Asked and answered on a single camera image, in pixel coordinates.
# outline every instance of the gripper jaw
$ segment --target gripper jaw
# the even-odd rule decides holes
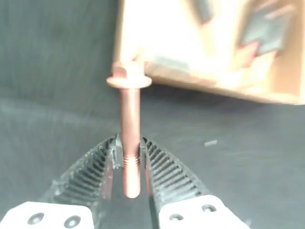
[[[141,167],[148,176],[156,215],[165,204],[210,192],[180,160],[147,138],[141,139]],[[81,205],[92,212],[97,228],[111,201],[113,170],[122,167],[120,135],[110,137],[82,156],[40,198],[40,202]]]

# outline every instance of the screw hole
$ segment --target screw hole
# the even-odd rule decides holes
[[[79,216],[71,216],[66,219],[64,222],[65,228],[74,228],[81,222],[81,218]]]
[[[39,223],[40,221],[42,221],[43,217],[44,217],[44,214],[42,212],[36,213],[29,218],[28,224],[34,225],[36,223]]]
[[[202,211],[204,211],[204,212],[215,212],[217,210],[213,205],[205,204],[205,205],[202,206]]]
[[[183,216],[181,216],[179,214],[172,214],[170,216],[170,220],[171,221],[180,221],[180,220],[183,220]]]

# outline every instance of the screw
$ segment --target screw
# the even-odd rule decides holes
[[[144,65],[118,62],[113,65],[107,84],[119,89],[123,148],[123,186],[125,196],[136,198],[140,188],[140,89],[152,80],[144,75]]]

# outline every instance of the table surface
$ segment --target table surface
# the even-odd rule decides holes
[[[32,3],[0,0],[1,216],[36,200],[120,131],[118,95],[105,83],[116,2]],[[303,228],[303,112],[153,85],[142,91],[142,134],[180,158],[251,228]],[[106,228],[150,228],[145,194],[124,198],[116,177]]]

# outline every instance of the cardboard box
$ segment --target cardboard box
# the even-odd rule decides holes
[[[189,0],[122,0],[114,62],[143,62],[154,83],[262,103],[304,104],[303,1],[279,0],[276,5],[295,11],[285,48],[269,71],[264,67],[268,61],[257,63],[251,74],[249,69],[232,71],[249,14],[267,1],[214,0],[215,17],[203,26]],[[249,76],[257,82],[245,86]]]

